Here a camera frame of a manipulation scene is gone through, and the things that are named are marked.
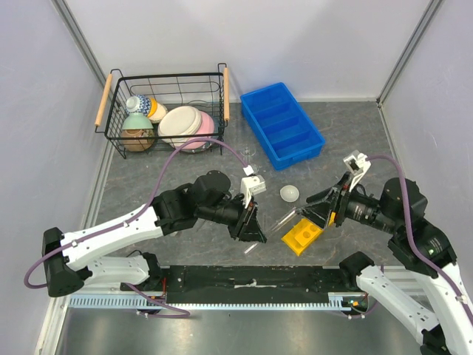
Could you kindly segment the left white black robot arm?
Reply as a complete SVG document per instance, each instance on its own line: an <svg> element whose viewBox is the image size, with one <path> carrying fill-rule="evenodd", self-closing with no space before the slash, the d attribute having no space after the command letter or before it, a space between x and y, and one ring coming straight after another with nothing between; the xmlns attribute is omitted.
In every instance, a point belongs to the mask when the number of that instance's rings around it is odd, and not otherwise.
<svg viewBox="0 0 473 355"><path fill-rule="evenodd" d="M227 175L212 170L193 183L160 193L149 205L98 226L67 233L57 227L46 230L42 255L47 293L63 297L94 283L130 283L156 290L163 278L155 255L143 253L127 259L110 253L192 229L198 220L226 226L234 240L265 243L254 200L266 190L264 178L244 177L237 195L230 193L230 187Z"/></svg>

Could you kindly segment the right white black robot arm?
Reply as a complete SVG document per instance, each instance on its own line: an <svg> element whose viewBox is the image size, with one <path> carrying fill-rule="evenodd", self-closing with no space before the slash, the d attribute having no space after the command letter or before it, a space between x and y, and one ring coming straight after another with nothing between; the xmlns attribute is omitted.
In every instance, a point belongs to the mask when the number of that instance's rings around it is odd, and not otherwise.
<svg viewBox="0 0 473 355"><path fill-rule="evenodd" d="M389 179L379 198L350 191L350 175L306 199L297 214L324 228L346 219L391 234L388 247L409 271L431 305L426 310L387 279L361 251L340 262L338 281L380 303L415 338L422 354L471 354L471 300L463 286L457 256L448 237L425 217L428 200L416 182Z"/></svg>

